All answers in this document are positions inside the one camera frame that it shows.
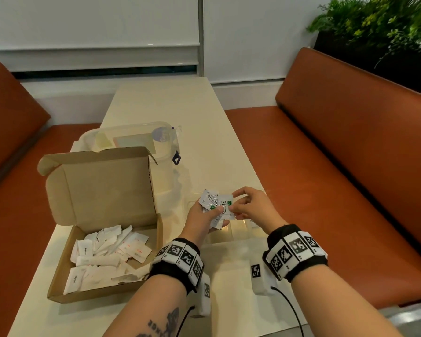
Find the green foliage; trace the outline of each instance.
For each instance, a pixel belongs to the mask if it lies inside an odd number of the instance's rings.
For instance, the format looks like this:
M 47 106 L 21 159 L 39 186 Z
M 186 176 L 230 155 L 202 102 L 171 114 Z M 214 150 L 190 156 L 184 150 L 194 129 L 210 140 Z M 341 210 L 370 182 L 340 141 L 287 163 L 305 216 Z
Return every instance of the green foliage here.
M 421 0 L 331 0 L 307 27 L 327 31 L 388 53 L 421 53 Z

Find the tattoo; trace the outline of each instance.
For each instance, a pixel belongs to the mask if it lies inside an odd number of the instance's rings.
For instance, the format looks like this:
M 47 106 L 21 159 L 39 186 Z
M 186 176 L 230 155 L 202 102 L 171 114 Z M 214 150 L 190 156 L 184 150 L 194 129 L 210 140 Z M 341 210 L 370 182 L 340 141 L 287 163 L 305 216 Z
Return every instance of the tattoo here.
M 164 331 L 161 331 L 159 325 L 154 323 L 152 320 L 148 322 L 148 327 L 153 330 L 155 334 L 159 337 L 172 337 L 174 336 L 174 332 L 178 327 L 178 319 L 179 319 L 179 307 L 168 313 L 167 316 L 167 325 Z M 153 337 L 151 334 L 140 333 L 136 337 Z

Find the hand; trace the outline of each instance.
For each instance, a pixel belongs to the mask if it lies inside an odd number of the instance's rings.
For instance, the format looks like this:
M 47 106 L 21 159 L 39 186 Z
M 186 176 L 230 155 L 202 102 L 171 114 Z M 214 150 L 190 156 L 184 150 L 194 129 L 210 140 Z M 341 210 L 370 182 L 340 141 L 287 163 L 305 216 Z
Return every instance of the hand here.
M 203 213 L 203 207 L 198 200 L 196 200 L 195 204 L 189 210 L 184 229 L 179 237 L 191 241 L 200 249 L 206 235 L 217 230 L 216 228 L 211 228 L 210 223 L 214 218 L 223 213 L 223 207 L 218 206 L 215 209 Z M 229 225 L 229 220 L 223 222 L 223 227 L 227 225 Z
M 267 234 L 276 228 L 287 225 L 263 191 L 243 187 L 232 193 L 234 197 L 243 194 L 247 196 L 229 206 L 229 210 L 236 215 L 237 220 L 252 219 Z

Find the person's left arm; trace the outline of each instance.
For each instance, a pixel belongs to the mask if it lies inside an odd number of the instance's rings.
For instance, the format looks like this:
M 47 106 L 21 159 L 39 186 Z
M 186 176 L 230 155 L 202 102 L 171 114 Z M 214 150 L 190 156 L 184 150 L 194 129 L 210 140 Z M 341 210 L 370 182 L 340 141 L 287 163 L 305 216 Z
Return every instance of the person's left arm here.
M 187 215 L 180 237 L 201 248 L 207 233 L 214 230 L 209 230 L 210 222 L 222 211 L 220 206 L 203 213 L 196 201 Z M 134 294 L 103 337 L 175 336 L 185 315 L 186 296 L 185 286 L 176 278 L 154 275 Z

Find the cardboard box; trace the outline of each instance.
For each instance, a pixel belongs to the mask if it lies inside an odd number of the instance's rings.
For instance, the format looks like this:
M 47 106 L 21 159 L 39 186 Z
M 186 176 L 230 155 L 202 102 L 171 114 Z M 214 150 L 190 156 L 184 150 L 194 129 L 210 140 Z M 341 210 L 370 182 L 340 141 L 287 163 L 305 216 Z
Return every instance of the cardboard box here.
M 51 281 L 48 299 L 71 303 L 136 291 L 144 283 L 63 294 L 70 268 L 75 267 L 70 261 L 73 245 L 91 232 L 132 225 L 133 231 L 148 235 L 146 245 L 152 252 L 143 264 L 129 260 L 135 269 L 151 262 L 162 247 L 162 218 L 156 211 L 149 156 L 145 147 L 129 147 L 51 154 L 40 160 L 37 170 L 48 175 L 46 192 L 53 218 L 58 225 L 73 226 Z

